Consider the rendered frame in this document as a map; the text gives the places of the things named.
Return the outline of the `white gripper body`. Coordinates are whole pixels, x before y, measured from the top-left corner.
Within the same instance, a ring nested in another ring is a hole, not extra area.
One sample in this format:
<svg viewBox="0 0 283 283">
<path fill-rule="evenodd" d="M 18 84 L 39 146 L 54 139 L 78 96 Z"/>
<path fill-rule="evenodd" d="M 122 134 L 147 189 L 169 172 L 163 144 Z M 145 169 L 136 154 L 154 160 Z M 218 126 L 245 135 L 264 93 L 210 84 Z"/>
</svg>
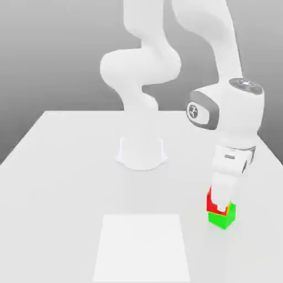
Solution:
<svg viewBox="0 0 283 283">
<path fill-rule="evenodd" d="M 241 175 L 251 163 L 252 151 L 216 145 L 212 168 L 228 175 Z"/>
</svg>

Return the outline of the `small red cube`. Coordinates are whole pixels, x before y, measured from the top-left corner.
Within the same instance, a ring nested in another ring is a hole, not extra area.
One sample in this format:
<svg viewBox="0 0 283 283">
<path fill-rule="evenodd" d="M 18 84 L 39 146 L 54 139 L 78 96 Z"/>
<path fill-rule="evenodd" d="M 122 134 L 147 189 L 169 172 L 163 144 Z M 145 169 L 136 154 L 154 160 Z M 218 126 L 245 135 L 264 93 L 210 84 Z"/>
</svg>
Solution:
<svg viewBox="0 0 283 283">
<path fill-rule="evenodd" d="M 228 214 L 228 212 L 229 212 L 229 209 L 230 209 L 230 206 L 231 206 L 232 203 L 230 203 L 230 204 L 226 207 L 226 210 L 225 210 L 224 212 L 218 210 L 217 205 L 214 204 L 214 203 L 212 202 L 212 200 L 211 200 L 211 191 L 212 191 L 212 186 L 210 186 L 210 188 L 209 188 L 209 190 L 208 190 L 208 193 L 207 193 L 206 211 L 226 217 L 227 214 Z"/>
</svg>

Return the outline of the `small green cube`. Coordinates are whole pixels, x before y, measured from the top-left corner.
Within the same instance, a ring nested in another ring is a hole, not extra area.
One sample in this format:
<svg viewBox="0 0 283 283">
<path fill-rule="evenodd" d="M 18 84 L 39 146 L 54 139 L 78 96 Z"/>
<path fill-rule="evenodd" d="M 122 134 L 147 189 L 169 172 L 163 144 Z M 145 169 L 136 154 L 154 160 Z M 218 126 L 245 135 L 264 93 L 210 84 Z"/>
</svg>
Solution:
<svg viewBox="0 0 283 283">
<path fill-rule="evenodd" d="M 208 212 L 208 221 L 226 230 L 236 220 L 237 207 L 230 203 L 224 214 Z"/>
</svg>

